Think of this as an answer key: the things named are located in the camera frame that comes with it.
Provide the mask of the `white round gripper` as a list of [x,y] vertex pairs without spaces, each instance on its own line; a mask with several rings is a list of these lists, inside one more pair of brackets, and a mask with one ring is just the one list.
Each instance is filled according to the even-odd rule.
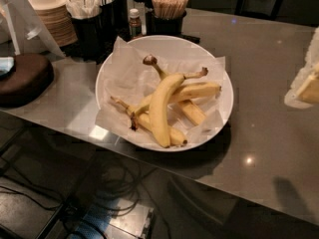
[[286,106],[308,109],[319,104],[319,27],[316,28],[301,68],[285,95]]

